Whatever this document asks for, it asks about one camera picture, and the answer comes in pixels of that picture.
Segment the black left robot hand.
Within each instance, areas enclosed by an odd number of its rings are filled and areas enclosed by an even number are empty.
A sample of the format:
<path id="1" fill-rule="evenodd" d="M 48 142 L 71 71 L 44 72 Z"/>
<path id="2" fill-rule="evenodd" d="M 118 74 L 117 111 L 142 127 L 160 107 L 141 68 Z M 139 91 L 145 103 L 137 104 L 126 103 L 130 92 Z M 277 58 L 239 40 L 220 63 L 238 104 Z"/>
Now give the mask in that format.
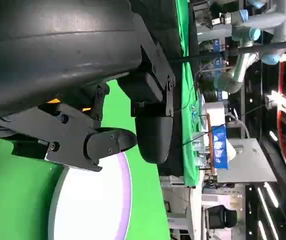
<path id="1" fill-rule="evenodd" d="M 0 138 L 99 172 L 137 146 L 166 161 L 175 76 L 127 0 L 0 0 Z"/>

